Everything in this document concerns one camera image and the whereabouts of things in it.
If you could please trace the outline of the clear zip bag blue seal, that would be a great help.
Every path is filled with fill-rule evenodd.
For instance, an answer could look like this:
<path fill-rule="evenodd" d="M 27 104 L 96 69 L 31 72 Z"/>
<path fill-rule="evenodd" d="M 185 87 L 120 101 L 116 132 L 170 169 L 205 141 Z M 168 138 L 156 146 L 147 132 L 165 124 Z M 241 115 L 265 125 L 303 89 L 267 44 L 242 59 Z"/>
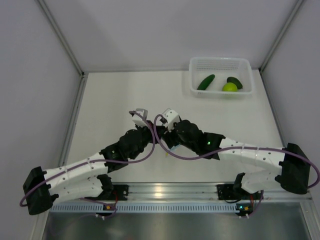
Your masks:
<path fill-rule="evenodd" d="M 178 144 L 177 146 L 173 146 L 172 148 L 170 148 L 168 151 L 169 152 L 174 152 L 177 148 L 180 147 L 180 144 Z M 169 153 L 166 151 L 165 152 L 165 157 L 167 158 L 169 156 Z"/>

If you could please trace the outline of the green fake cucumber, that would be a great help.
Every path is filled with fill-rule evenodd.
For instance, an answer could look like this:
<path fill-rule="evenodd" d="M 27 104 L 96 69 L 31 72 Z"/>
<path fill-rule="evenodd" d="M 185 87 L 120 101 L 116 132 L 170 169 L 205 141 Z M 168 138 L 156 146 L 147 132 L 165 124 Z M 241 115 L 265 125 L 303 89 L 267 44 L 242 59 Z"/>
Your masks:
<path fill-rule="evenodd" d="M 213 82 L 213 80 L 215 79 L 215 75 L 211 74 L 209 76 L 207 76 L 206 78 L 204 78 L 201 83 L 198 85 L 197 90 L 198 91 L 205 91 L 209 85 Z"/>

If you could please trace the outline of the light green fake lime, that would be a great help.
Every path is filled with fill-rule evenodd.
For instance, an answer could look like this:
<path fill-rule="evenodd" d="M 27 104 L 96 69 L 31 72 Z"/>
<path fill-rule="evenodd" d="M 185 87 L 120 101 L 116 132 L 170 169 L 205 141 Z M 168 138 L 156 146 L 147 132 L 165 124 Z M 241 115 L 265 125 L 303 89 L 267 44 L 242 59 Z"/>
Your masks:
<path fill-rule="evenodd" d="M 222 87 L 223 92 L 237 92 L 238 87 L 236 84 L 232 82 L 227 82 L 223 87 Z"/>

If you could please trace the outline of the dark green fake avocado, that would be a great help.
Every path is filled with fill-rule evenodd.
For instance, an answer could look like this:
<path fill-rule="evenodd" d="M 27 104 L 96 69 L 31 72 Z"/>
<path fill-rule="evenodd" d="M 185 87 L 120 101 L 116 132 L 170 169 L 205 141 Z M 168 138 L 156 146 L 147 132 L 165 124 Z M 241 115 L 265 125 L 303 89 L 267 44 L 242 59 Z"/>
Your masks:
<path fill-rule="evenodd" d="M 235 84 L 238 90 L 243 89 L 243 84 L 236 77 L 230 76 L 226 81 L 227 83 Z"/>

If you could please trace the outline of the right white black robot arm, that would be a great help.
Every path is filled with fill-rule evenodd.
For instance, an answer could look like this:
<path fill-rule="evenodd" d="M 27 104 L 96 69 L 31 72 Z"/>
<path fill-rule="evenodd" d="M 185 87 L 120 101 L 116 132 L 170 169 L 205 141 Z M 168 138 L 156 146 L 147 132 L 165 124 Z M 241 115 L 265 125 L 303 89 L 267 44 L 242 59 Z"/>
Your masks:
<path fill-rule="evenodd" d="M 204 159 L 260 168 L 260 171 L 237 174 L 233 192 L 240 199 L 277 187 L 297 195 L 308 191 L 311 165 L 297 144 L 288 143 L 285 148 L 256 147 L 222 134 L 203 132 L 189 120 L 174 123 L 172 130 L 158 129 L 157 132 L 170 149 L 181 145 Z"/>

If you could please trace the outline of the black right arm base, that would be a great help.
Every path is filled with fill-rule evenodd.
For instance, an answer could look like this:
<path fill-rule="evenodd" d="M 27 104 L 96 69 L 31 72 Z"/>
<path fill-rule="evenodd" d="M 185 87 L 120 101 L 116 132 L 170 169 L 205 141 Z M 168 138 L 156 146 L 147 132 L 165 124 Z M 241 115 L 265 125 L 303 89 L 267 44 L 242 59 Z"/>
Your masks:
<path fill-rule="evenodd" d="M 236 176 L 234 183 L 224 183 L 218 184 L 217 195 L 218 199 L 221 201 L 226 201 L 228 203 L 236 203 L 242 200 L 259 200 L 261 193 L 258 191 L 255 193 L 249 193 L 246 190 L 242 189 L 242 179 L 245 176 L 245 173 L 239 173 Z"/>

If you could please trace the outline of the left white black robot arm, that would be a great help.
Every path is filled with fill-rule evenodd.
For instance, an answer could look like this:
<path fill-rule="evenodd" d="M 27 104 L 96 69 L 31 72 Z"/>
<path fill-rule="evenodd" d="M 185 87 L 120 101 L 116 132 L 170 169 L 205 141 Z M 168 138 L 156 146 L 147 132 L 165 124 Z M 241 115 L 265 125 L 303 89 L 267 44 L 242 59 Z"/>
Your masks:
<path fill-rule="evenodd" d="M 108 174 L 148 159 L 150 153 L 137 158 L 148 145 L 153 149 L 156 145 L 150 121 L 128 130 L 116 143 L 86 159 L 51 169 L 34 167 L 22 185 L 24 196 L 19 205 L 33 216 L 69 200 L 107 200 L 114 191 Z"/>

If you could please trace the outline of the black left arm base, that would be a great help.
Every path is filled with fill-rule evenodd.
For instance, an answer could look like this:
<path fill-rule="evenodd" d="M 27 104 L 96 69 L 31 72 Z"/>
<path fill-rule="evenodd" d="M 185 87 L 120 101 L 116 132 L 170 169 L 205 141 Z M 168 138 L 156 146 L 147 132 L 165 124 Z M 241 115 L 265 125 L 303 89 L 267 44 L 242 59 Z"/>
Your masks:
<path fill-rule="evenodd" d="M 97 179 L 102 184 L 102 192 L 96 198 L 98 201 L 126 201 L 129 194 L 127 184 L 113 184 L 107 174 L 98 175 Z"/>

